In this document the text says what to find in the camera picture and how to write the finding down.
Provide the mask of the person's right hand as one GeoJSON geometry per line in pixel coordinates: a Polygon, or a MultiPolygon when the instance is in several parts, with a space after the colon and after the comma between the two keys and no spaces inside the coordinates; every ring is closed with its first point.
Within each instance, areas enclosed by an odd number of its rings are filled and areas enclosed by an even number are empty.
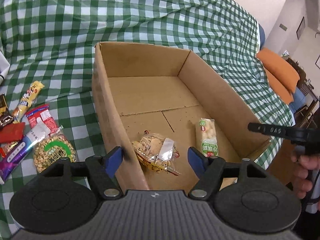
{"type": "Polygon", "coordinates": [[[293,191],[299,199],[303,199],[311,191],[313,183],[307,180],[308,172],[319,168],[319,155],[304,155],[294,151],[291,160],[296,163],[292,176],[293,191]]]}

